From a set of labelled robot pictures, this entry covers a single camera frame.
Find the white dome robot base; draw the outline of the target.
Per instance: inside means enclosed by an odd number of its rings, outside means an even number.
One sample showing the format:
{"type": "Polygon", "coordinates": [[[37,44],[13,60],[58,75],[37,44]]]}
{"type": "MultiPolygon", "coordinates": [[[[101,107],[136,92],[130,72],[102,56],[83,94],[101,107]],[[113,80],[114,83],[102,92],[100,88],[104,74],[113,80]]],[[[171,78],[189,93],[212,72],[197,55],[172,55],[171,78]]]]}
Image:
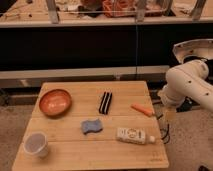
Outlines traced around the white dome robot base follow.
{"type": "Polygon", "coordinates": [[[172,50],[181,64],[190,56],[213,60],[213,39],[193,39],[177,43],[172,50]]]}

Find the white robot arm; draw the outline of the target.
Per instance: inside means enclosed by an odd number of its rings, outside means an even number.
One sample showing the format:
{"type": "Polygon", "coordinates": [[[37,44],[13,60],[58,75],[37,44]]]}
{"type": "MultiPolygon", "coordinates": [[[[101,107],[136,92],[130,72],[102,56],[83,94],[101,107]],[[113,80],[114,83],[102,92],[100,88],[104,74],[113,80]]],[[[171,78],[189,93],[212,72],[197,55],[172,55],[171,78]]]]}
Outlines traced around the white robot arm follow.
{"type": "Polygon", "coordinates": [[[209,75],[208,65],[202,60],[192,60],[170,68],[166,74],[167,84],[158,92],[164,118],[170,122],[185,98],[191,98],[204,109],[213,113],[213,85],[205,81],[209,75]]]}

